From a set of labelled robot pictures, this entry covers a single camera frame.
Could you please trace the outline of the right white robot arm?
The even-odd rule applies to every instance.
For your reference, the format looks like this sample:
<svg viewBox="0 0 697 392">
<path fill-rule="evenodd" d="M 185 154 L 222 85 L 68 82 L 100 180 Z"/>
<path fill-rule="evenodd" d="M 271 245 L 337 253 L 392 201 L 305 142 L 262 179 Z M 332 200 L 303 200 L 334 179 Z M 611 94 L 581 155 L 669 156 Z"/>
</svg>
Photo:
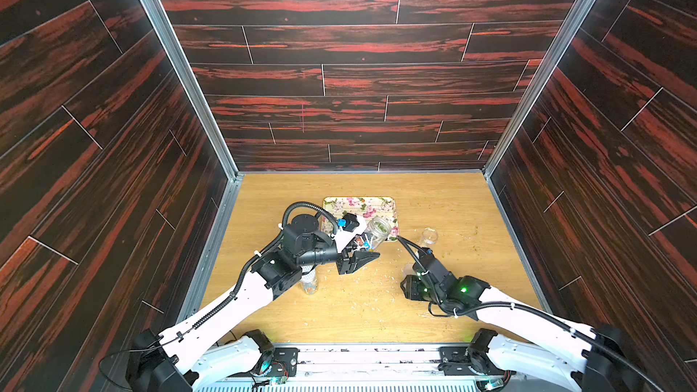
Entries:
<svg viewBox="0 0 697 392">
<path fill-rule="evenodd" d="M 486 323 L 466 347 L 463 361 L 479 376 L 506 382 L 524 374 L 567 391 L 641 391 L 653 382 L 624 350 L 624 333 L 609 324 L 592 327 L 517 301 L 473 276 L 456 277 L 432 250 L 399 238 L 414 261 L 401 282 L 406 299 L 427 303 L 436 318 Z"/>
</svg>

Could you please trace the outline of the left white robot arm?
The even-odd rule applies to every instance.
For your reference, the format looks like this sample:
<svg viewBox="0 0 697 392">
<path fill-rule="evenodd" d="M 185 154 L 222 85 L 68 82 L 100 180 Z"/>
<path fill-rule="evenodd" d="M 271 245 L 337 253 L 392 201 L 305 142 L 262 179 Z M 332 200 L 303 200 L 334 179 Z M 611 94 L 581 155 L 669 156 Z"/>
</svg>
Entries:
<svg viewBox="0 0 697 392">
<path fill-rule="evenodd" d="M 319 266 L 333 263 L 340 275 L 351 274 L 379 257 L 365 241 L 363 216 L 326 217 L 331 233 L 321 230 L 317 214 L 285 219 L 277 237 L 243 265 L 230 290 L 170 328 L 137 335 L 125 373 L 130 389 L 198 391 L 226 377 L 269 369 L 274 346 L 259 330 L 221 347 L 215 344 Z"/>
</svg>

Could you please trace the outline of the clear plastic jar lid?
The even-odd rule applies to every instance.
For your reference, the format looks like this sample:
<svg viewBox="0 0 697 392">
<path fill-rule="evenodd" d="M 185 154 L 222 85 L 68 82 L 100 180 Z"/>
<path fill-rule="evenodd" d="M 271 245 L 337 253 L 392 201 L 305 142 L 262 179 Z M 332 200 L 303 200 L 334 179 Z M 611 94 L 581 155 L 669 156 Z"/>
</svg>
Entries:
<svg viewBox="0 0 697 392">
<path fill-rule="evenodd" d="M 404 277 L 407 277 L 407 276 L 409 276 L 409 275 L 415 275 L 416 272 L 415 272 L 415 270 L 413 269 L 413 263 L 408 263 L 408 264 L 406 264 L 406 265 L 403 267 L 403 269 L 402 269 L 402 274 L 403 274 Z"/>
</svg>

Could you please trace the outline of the clear plastic candy jar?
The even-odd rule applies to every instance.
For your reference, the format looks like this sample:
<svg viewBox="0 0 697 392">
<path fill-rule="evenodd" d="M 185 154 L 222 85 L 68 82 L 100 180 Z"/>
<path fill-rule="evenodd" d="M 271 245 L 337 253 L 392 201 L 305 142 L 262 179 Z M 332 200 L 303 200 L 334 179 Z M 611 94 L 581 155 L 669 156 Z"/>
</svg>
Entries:
<svg viewBox="0 0 697 392">
<path fill-rule="evenodd" d="M 425 249 L 430 249 L 439 240 L 439 234 L 432 228 L 424 229 L 419 237 L 419 246 Z"/>
</svg>

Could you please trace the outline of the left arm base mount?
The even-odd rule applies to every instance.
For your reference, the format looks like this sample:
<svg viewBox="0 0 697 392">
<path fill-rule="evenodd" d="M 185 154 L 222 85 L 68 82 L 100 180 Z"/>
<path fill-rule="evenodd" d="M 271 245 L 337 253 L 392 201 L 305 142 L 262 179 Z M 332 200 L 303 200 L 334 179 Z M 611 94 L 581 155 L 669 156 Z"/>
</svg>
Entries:
<svg viewBox="0 0 697 392">
<path fill-rule="evenodd" d="M 251 338 L 261 352 L 256 365 L 245 373 L 245 376 L 252 380 L 252 391 L 285 384 L 291 377 L 296 376 L 299 363 L 298 348 L 276 347 L 260 330 L 249 331 L 244 337 Z"/>
</svg>

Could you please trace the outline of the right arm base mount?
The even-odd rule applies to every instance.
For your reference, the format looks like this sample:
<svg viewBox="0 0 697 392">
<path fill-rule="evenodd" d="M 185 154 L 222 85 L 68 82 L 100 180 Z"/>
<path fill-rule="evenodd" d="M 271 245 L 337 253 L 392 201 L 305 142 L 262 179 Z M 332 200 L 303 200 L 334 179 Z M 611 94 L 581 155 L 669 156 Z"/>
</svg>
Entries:
<svg viewBox="0 0 697 392">
<path fill-rule="evenodd" d="M 464 346 L 440 347 L 437 369 L 450 377 L 477 376 L 477 391 L 501 391 L 514 372 L 497 368 L 488 357 L 488 345 L 495 337 L 498 337 L 495 330 L 481 328 Z"/>
</svg>

